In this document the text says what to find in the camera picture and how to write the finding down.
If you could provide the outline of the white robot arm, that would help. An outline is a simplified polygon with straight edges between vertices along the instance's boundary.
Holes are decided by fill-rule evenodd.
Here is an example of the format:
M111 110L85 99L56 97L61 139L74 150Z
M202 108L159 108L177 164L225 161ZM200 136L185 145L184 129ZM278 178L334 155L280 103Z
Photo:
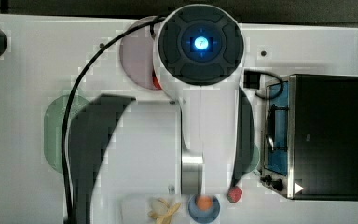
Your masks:
M154 41L158 83L181 111L183 194L222 194L233 172L245 41L223 9L180 7Z

